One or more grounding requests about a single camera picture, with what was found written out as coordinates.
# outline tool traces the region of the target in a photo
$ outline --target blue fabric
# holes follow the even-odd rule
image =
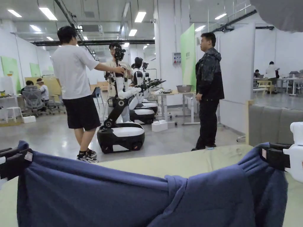
[[[18,181],[17,217],[19,227],[279,227],[286,195],[284,173],[257,148],[238,165],[188,179],[33,152]]]

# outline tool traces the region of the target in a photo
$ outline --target short hair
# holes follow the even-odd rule
[[[73,37],[77,37],[77,31],[71,26],[64,26],[58,30],[57,35],[61,44],[69,43]]]
[[[25,84],[26,84],[26,86],[31,86],[31,85],[34,85],[34,82],[33,81],[26,81]]]
[[[212,46],[215,47],[217,39],[213,32],[203,33],[201,37],[205,37],[207,41],[211,40]]]
[[[114,48],[114,47],[119,47],[119,48],[121,48],[121,45],[118,44],[117,42],[112,42],[112,43],[109,45],[109,49]]]

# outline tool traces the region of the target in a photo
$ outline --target black jacket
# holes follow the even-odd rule
[[[196,91],[202,94],[203,100],[224,99],[220,61],[220,53],[211,48],[196,64]]]

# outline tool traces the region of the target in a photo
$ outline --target metal bowl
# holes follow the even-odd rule
[[[178,85],[177,90],[179,93],[191,92],[192,85]]]

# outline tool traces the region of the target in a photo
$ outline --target green panel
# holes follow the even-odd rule
[[[40,67],[38,64],[30,63],[32,77],[40,77]]]
[[[192,91],[195,91],[196,44],[194,24],[181,35],[181,59],[183,84],[192,85]]]
[[[16,92],[20,93],[21,84],[17,60],[14,58],[1,56],[1,62],[4,76],[7,76],[7,74],[12,74],[13,84],[16,88]]]

